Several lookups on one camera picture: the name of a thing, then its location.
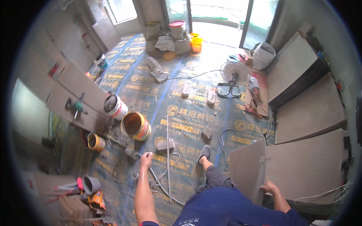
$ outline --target yellow bucket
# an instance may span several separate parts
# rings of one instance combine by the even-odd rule
[[[203,39],[195,37],[191,39],[191,47],[194,52],[201,52]]]
[[[197,37],[199,37],[199,34],[197,34],[197,33],[190,33],[190,35],[192,36],[192,38],[197,38]]]
[[[95,133],[90,133],[88,135],[88,147],[91,150],[97,150],[97,152],[101,152],[106,146],[106,141],[98,136]]]
[[[151,125],[138,112],[130,112],[121,122],[121,131],[135,140],[144,141],[151,136]]]

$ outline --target gray shorts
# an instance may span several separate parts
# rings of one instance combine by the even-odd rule
[[[236,185],[228,175],[222,173],[216,166],[212,165],[206,170],[206,185],[200,187],[198,192],[214,187],[236,188]]]

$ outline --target red bucket lid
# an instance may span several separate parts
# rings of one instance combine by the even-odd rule
[[[176,21],[172,21],[171,23],[169,23],[168,26],[170,26],[170,27],[181,27],[181,26],[183,26],[184,24],[186,24],[185,21],[183,21],[183,20],[176,20]]]

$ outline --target slipper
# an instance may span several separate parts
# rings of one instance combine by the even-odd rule
[[[206,156],[206,158],[208,158],[210,156],[210,153],[211,153],[211,147],[209,145],[205,145],[202,150],[201,150],[201,153],[199,155],[199,157],[197,158],[197,163],[199,163],[199,160],[202,156]]]

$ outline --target doorway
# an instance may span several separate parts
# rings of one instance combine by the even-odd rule
[[[169,21],[184,20],[186,29],[205,41],[252,49],[268,41],[283,0],[165,0]]]

